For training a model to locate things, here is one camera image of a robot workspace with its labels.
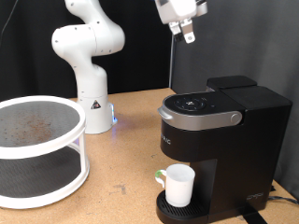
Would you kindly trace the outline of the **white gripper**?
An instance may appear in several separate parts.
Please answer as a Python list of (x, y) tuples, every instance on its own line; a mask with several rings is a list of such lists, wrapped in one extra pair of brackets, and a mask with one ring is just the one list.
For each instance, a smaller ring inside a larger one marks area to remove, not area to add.
[(195, 0), (154, 0), (160, 19), (167, 24), (177, 41), (182, 40), (182, 34), (187, 44), (195, 41), (192, 17), (198, 13)]

